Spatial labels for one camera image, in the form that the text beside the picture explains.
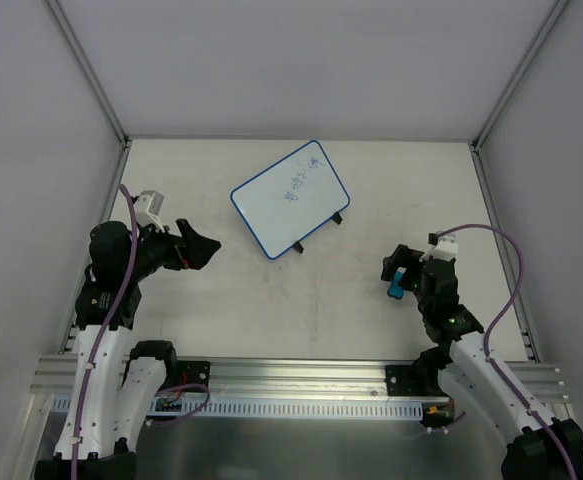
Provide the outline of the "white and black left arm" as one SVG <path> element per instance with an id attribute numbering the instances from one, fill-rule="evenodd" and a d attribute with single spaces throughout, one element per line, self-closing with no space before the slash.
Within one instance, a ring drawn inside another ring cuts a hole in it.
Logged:
<path id="1" fill-rule="evenodd" d="M 77 368 L 62 433 L 37 479 L 133 479 L 136 445 L 159 390 L 178 388 L 172 342 L 129 344 L 142 294 L 139 284 L 159 269 L 200 270 L 221 244 L 185 219 L 178 234 L 154 225 L 108 221 L 90 232 L 90 264 L 75 303 Z"/>

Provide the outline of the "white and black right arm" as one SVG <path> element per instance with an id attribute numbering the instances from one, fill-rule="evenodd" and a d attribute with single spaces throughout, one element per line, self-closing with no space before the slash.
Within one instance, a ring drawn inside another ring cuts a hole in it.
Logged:
<path id="1" fill-rule="evenodd" d="M 428 252 L 400 244 L 382 262 L 387 294 L 417 301 L 433 347 L 409 366 L 385 369 L 391 396 L 449 397 L 502 449 L 505 479 L 583 479 L 583 431 L 560 420 L 514 376 L 477 318 L 460 302 L 455 246 Z"/>

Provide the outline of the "blue bone-shaped eraser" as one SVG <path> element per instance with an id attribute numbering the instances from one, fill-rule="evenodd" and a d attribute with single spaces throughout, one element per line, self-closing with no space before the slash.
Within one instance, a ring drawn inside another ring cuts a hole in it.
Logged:
<path id="1" fill-rule="evenodd" d="M 401 300 L 404 298 L 404 289 L 400 284 L 402 277 L 403 277 L 403 273 L 400 271 L 397 271 L 395 273 L 395 275 L 393 276 L 393 279 L 390 282 L 390 286 L 387 290 L 387 295 L 390 298 L 393 298 L 396 300 Z"/>

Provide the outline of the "blue-framed whiteboard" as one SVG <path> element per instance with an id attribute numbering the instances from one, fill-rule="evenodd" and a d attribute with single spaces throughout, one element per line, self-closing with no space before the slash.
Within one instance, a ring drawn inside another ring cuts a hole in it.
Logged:
<path id="1" fill-rule="evenodd" d="M 234 188 L 230 200 L 270 260 L 293 249 L 351 202 L 317 140 Z"/>

